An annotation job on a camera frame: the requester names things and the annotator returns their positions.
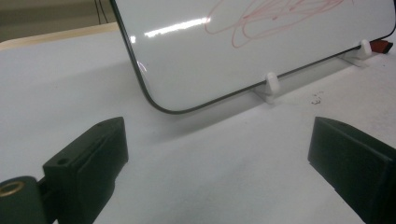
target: white surface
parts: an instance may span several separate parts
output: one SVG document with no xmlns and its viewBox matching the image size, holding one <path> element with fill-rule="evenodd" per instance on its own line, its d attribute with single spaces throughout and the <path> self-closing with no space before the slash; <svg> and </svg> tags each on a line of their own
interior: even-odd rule
<svg viewBox="0 0 396 224">
<path fill-rule="evenodd" d="M 396 147 L 396 53 L 366 62 L 316 66 L 344 68 L 274 105 L 248 92 L 171 116 L 144 99 L 118 32 L 2 50 L 0 181 L 41 178 L 93 124 L 124 116 L 130 161 L 96 224 L 361 224 L 306 157 L 315 116 Z"/>
<path fill-rule="evenodd" d="M 181 111 L 389 35 L 393 0 L 116 0 L 153 101 Z"/>
</svg>

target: whiteboard frame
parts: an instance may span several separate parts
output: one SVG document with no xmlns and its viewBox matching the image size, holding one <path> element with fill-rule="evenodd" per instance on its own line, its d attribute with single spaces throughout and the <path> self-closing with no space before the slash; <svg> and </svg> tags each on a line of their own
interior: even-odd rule
<svg viewBox="0 0 396 224">
<path fill-rule="evenodd" d="M 244 92 L 244 91 L 248 91 L 248 90 L 250 90 L 250 89 L 252 89 L 252 88 L 258 87 L 258 86 L 260 86 L 260 85 L 264 85 L 264 84 L 266 83 L 265 80 L 262 81 L 262 82 L 258 82 L 258 83 L 256 83 L 256 84 L 247 86 L 247 87 L 245 87 L 245 88 L 243 88 L 243 89 L 241 89 L 241 90 L 239 90 L 239 91 L 230 92 L 230 93 L 228 93 L 228 94 L 226 94 L 226 95 L 223 95 L 223 96 L 221 96 L 221 97 L 219 97 L 219 98 L 216 98 L 216 99 L 211 100 L 211 101 L 209 101 L 209 102 L 203 103 L 203 104 L 201 104 L 201 105 L 196 105 L 196 106 L 191 107 L 191 108 L 189 108 L 189 109 L 184 109 L 184 110 L 169 110 L 169 109 L 166 109 L 166 108 L 161 107 L 160 105 L 158 105 L 158 104 L 151 98 L 151 96 L 150 96 L 150 94 L 149 94 L 149 91 L 148 91 L 148 88 L 147 88 L 147 86 L 146 86 L 146 84 L 145 84 L 143 75 L 142 75 L 141 72 L 140 72 L 140 68 L 139 68 L 139 65 L 138 65 L 138 63 L 137 63 L 137 59 L 136 59 L 136 57 L 134 56 L 134 50 L 133 50 L 133 47 L 132 47 L 131 42 L 129 41 L 129 36 L 128 36 L 128 34 L 127 34 L 127 32 L 126 32 L 126 29 L 125 29 L 125 26 L 124 26 L 124 24 L 123 24 L 122 17 L 121 17 L 121 15 L 120 15 L 120 11 L 119 11 L 119 9 L 118 9 L 118 6 L 117 6 L 116 1 L 117 1 L 117 0 L 110 0 L 110 4 L 111 4 L 111 6 L 112 6 L 112 8 L 113 8 L 114 15 L 115 15 L 115 17 L 116 17 L 116 19 L 117 19 L 117 24 L 118 24 L 119 27 L 120 27 L 120 32 L 121 32 L 121 35 L 122 35 L 122 39 L 123 39 L 123 41 L 124 41 L 124 44 L 125 44 L 125 46 L 126 46 L 126 48 L 127 48 L 129 57 L 130 57 L 130 59 L 131 59 L 131 62 L 132 62 L 133 68 L 134 68 L 134 72 L 135 72 L 136 77 L 137 77 L 138 82 L 139 82 L 139 86 L 140 86 L 140 88 L 141 88 L 143 94 L 145 95 L 146 99 L 148 100 L 148 102 L 149 102 L 152 106 L 154 106 L 156 109 L 162 111 L 163 113 L 166 113 L 166 114 L 174 114 L 174 115 L 190 113 L 190 112 L 192 112 L 192 111 L 201 109 L 201 108 L 206 107 L 206 106 L 208 106 L 208 105 L 213 105 L 214 103 L 217 103 L 217 102 L 219 102 L 219 101 L 222 101 L 222 100 L 224 100 L 224 99 L 226 99 L 226 98 L 229 98 L 229 97 L 231 97 L 231 96 L 234 96 L 234 95 L 236 95 L 236 94 L 238 94 L 238 93 L 241 93 L 241 92 Z M 394 3 L 395 15 L 396 15 L 396 0 L 393 0 L 393 3 Z M 379 38 L 377 38 L 377 39 L 371 39 L 371 40 L 368 40 L 368 41 L 375 41 L 375 40 L 380 40 L 380 39 L 386 38 L 386 37 L 392 35 L 392 34 L 394 33 L 395 30 L 396 30 L 396 21 L 395 21 L 395 24 L 394 24 L 394 26 L 393 26 L 393 30 L 390 32 L 390 34 L 385 35 L 385 36 L 381 36 L 381 37 L 379 37 Z M 331 55 L 331 56 L 329 56 L 329 57 L 323 58 L 323 59 L 318 60 L 318 61 L 316 61 L 316 62 L 309 63 L 309 64 L 307 64 L 307 65 L 298 67 L 298 68 L 296 68 L 296 69 L 290 70 L 289 72 L 286 72 L 286 73 L 283 73 L 283 74 L 279 74 L 279 75 L 277 75 L 277 77 L 285 77 L 285 76 L 287 76 L 287 75 L 289 75 L 289 74 L 292 74 L 292 73 L 294 73 L 294 72 L 296 72 L 296 71 L 299 71 L 299 70 L 301 70 L 301 69 L 305 69 L 306 67 L 312 66 L 312 65 L 314 65 L 314 64 L 316 64 L 316 63 L 322 63 L 322 62 L 324 62 L 324 61 L 326 61 L 326 60 L 329 60 L 330 58 L 333 58 L 333 57 L 342 55 L 342 54 L 344 54 L 344 53 L 346 53 L 346 52 L 349 52 L 349 51 L 351 51 L 351 50 L 354 50 L 354 49 L 359 49 L 360 47 L 361 47 L 361 46 L 357 46 L 357 47 L 352 48 L 352 49 L 346 49 L 346 50 L 344 50 L 344 51 L 342 51 L 342 52 L 336 53 L 336 54 L 334 54 L 334 55 Z"/>
</svg>

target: red object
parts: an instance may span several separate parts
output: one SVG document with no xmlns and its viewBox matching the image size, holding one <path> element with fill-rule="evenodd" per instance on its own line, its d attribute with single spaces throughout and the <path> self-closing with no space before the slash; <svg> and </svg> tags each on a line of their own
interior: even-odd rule
<svg viewBox="0 0 396 224">
<path fill-rule="evenodd" d="M 370 46 L 373 52 L 387 54 L 393 47 L 393 43 L 386 40 L 375 40 L 370 42 Z"/>
</svg>

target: wall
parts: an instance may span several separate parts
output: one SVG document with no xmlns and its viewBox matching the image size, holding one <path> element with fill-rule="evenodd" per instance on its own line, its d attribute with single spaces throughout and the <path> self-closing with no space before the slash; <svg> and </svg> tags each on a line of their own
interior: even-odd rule
<svg viewBox="0 0 396 224">
<path fill-rule="evenodd" d="M 109 1 L 101 1 L 108 22 L 115 21 Z M 0 42 L 98 24 L 94 0 L 0 0 Z"/>
</svg>

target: whiteboard stand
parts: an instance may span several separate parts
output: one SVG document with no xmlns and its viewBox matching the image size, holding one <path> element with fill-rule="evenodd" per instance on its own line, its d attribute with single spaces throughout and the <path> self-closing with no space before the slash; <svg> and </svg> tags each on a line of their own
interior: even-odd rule
<svg viewBox="0 0 396 224">
<path fill-rule="evenodd" d="M 254 92 L 259 95 L 267 104 L 271 105 L 274 103 L 274 95 L 280 91 L 279 80 L 275 73 L 268 73 L 264 80 L 266 84 L 262 84 L 254 88 Z"/>
<path fill-rule="evenodd" d="M 361 41 L 361 47 L 359 49 L 351 50 L 339 56 L 339 58 L 358 67 L 367 67 L 367 63 L 363 60 L 370 57 L 372 53 L 373 51 L 370 46 L 370 42 L 364 39 Z"/>
</svg>

